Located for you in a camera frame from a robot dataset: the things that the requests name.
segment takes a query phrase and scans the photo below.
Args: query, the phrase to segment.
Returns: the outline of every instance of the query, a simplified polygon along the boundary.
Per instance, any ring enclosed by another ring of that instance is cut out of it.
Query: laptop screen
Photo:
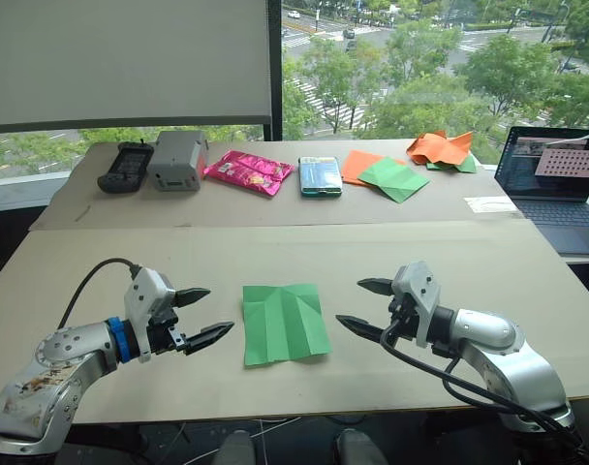
[[[586,200],[589,130],[513,127],[495,179],[512,198]]]

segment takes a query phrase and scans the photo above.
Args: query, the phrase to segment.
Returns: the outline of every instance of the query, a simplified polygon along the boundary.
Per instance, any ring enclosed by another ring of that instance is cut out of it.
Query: laptop keyboard
[[[523,214],[538,225],[589,226],[587,203],[515,201]]]

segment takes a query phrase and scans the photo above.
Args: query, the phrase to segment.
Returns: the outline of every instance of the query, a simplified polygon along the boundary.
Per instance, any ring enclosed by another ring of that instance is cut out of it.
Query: blue ring
[[[131,360],[129,353],[129,344],[127,343],[127,336],[124,334],[124,325],[120,322],[118,317],[108,319],[109,329],[113,332],[113,337],[118,345],[118,352],[120,353],[120,361],[126,363]]]

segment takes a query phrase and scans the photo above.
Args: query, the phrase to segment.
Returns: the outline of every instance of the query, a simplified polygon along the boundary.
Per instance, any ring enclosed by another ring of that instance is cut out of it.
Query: roller blind
[[[0,126],[189,117],[270,122],[265,0],[0,0]]]

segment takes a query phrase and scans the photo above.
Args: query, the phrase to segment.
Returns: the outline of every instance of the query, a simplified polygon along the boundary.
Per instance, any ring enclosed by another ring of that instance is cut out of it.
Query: sticker
[[[518,211],[508,196],[498,197],[465,197],[474,213],[500,213]]]
[[[233,166],[232,163],[224,163],[221,167],[219,167],[219,169],[217,170],[218,172],[226,172],[227,170],[229,170],[231,167]]]

